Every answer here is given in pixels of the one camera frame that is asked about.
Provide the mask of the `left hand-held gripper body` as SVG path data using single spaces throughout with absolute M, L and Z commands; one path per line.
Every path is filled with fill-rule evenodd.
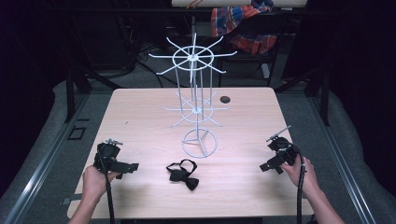
M 122 173 L 121 165 L 117 161 L 120 152 L 119 144 L 117 140 L 107 139 L 97 145 L 93 166 L 101 173 L 106 174 L 109 171 Z

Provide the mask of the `black metal stand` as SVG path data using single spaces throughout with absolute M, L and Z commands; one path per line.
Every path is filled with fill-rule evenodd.
M 75 89 L 78 89 L 82 94 L 90 94 L 92 85 L 89 78 L 99 81 L 112 90 L 120 89 L 120 85 L 93 71 L 88 53 L 82 46 L 75 25 L 69 19 L 63 19 L 63 23 L 64 36 L 68 44 L 66 52 L 68 71 L 65 78 L 67 114 L 65 121 L 69 122 L 77 114 Z
M 321 52 L 321 59 L 318 66 L 309 70 L 302 75 L 293 77 L 290 81 L 275 88 L 277 93 L 286 91 L 304 79 L 308 80 L 304 89 L 306 97 L 315 97 L 317 94 L 320 96 L 319 101 L 319 117 L 326 126 L 330 125 L 329 122 L 329 97 L 330 97 L 330 69 L 332 67 L 332 46 L 328 45 Z

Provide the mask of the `person's left hand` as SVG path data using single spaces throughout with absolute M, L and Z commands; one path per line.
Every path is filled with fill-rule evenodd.
M 119 173 L 109 172 L 107 175 L 101 173 L 96 167 L 89 166 L 83 174 L 82 201 L 98 203 L 106 192 L 106 182 L 112 181 Z

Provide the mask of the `white wire display rack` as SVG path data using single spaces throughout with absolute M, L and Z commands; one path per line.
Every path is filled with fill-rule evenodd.
M 150 54 L 151 58 L 169 59 L 172 63 L 169 68 L 156 72 L 157 76 L 168 73 L 176 75 L 179 106 L 165 107 L 164 110 L 177 111 L 180 114 L 180 121 L 177 121 L 174 127 L 182 122 L 188 122 L 193 126 L 181 138 L 184 152 L 196 159 L 207 158 L 217 150 L 219 141 L 216 135 L 205 127 L 205 123 L 210 122 L 221 127 L 213 115 L 218 110 L 227 110 L 227 107 L 214 106 L 214 98 L 218 93 L 213 88 L 214 74 L 225 74 L 224 70 L 219 70 L 214 65 L 214 61 L 217 58 L 234 56 L 234 52 L 213 52 L 212 48 L 222 37 L 208 47 L 197 44 L 197 34 L 192 36 L 191 43 L 185 47 L 181 47 L 170 38 L 166 40 L 176 48 L 172 55 Z

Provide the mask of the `plaid cloth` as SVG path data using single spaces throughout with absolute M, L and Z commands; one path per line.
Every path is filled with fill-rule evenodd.
M 248 6 L 215 7 L 211 12 L 211 34 L 230 35 L 233 49 L 251 55 L 264 54 L 275 46 L 277 37 L 268 34 L 247 34 L 242 31 L 242 26 L 253 19 L 258 19 L 260 13 L 271 12 L 273 6 L 272 0 L 251 0 Z

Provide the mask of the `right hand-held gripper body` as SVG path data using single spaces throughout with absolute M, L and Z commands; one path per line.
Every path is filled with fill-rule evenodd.
M 273 158 L 276 158 L 277 166 L 280 166 L 283 163 L 287 163 L 292 166 L 299 153 L 298 148 L 293 143 L 291 143 L 287 138 L 281 136 L 281 134 L 289 128 L 290 126 L 287 126 L 267 139 L 267 141 L 270 141 L 268 147 L 275 152 L 275 156 Z

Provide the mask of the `aluminium floor rail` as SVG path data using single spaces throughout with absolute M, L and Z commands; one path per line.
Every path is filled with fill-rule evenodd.
M 14 180 L 0 199 L 0 224 L 23 220 L 61 151 L 73 122 L 87 103 L 89 95 L 78 97 L 72 118 L 67 117 L 66 98 L 56 96 L 49 117 Z
M 368 206 L 368 203 L 364 199 L 364 196 L 361 192 L 361 188 L 358 185 L 355 177 L 351 173 L 351 170 L 347 164 L 347 161 L 344 157 L 341 148 L 333 135 L 330 126 L 327 126 L 325 122 L 322 120 L 320 115 L 320 106 L 316 99 L 308 98 L 308 103 L 312 107 L 315 118 L 318 121 L 320 129 L 324 132 L 327 141 L 330 145 L 330 154 L 332 156 L 332 160 L 337 168 L 338 174 L 341 176 L 344 185 L 346 187 L 346 191 L 351 199 L 355 210 L 361 220 L 362 224 L 377 224 L 371 209 Z

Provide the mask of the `black chair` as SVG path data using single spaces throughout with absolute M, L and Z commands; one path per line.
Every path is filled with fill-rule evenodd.
M 277 41 L 275 46 L 264 54 L 251 55 L 239 49 L 233 49 L 230 44 L 230 35 L 222 36 L 219 53 L 224 57 L 218 59 L 217 67 L 225 70 L 225 74 L 219 74 L 218 84 L 221 87 L 225 80 L 258 80 L 260 84 L 265 82 L 268 86 L 271 82 L 272 74 L 276 64 L 276 57 L 279 49 L 280 39 L 284 36 L 289 26 L 287 18 L 279 14 L 258 15 L 258 19 L 249 21 L 242 26 L 242 31 L 247 34 L 268 34 L 275 35 Z

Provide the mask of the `black bow tie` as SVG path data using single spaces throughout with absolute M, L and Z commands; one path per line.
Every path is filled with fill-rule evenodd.
M 189 162 L 192 169 L 188 171 L 184 166 L 184 162 Z M 182 160 L 180 162 L 173 162 L 166 167 L 170 173 L 169 180 L 172 182 L 184 182 L 189 190 L 195 190 L 199 185 L 199 179 L 191 177 L 191 174 L 197 169 L 197 164 L 192 160 Z

